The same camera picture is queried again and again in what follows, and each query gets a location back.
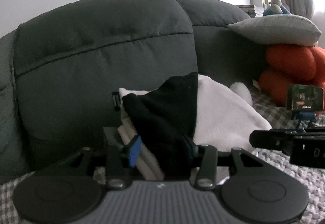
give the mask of white cloth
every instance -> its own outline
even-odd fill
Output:
[[[148,91],[119,89],[121,98],[121,120],[119,133],[124,144],[137,135],[131,119],[123,107],[123,96],[134,93],[145,95]],[[195,144],[209,144],[219,151],[230,151],[241,147],[249,152],[253,147],[249,135],[253,130],[271,129],[269,122],[258,114],[244,99],[226,86],[210,77],[198,75],[197,119],[194,133]],[[157,159],[143,144],[137,168],[146,180],[163,180]],[[217,182],[228,176],[227,167],[218,167]]]
[[[244,99],[251,107],[253,106],[253,98],[246,85],[243,83],[233,83],[229,89]]]

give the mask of sofa cushion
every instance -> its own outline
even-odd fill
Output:
[[[13,31],[0,39],[0,183],[5,176],[18,177],[29,171],[26,135],[20,126],[15,101],[13,69]]]
[[[191,21],[176,0],[81,0],[18,30],[17,100],[35,168],[100,148],[101,128],[121,124],[112,91],[197,71]]]
[[[227,28],[249,16],[219,0],[177,0],[193,25],[199,73],[226,86],[251,85],[267,67],[266,47]]]

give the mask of blue plush toy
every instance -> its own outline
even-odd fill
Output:
[[[270,4],[271,6],[263,12],[263,16],[281,14],[291,15],[291,13],[282,5],[281,0],[272,0]]]

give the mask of blue clip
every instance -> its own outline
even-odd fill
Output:
[[[138,136],[138,138],[134,142],[133,146],[130,148],[129,167],[135,167],[136,166],[138,157],[140,156],[140,152],[141,152],[141,144],[142,144],[141,137]]]

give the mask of white pillow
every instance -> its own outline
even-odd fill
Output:
[[[227,27],[258,44],[313,46],[322,34],[308,18],[298,15],[248,18]]]

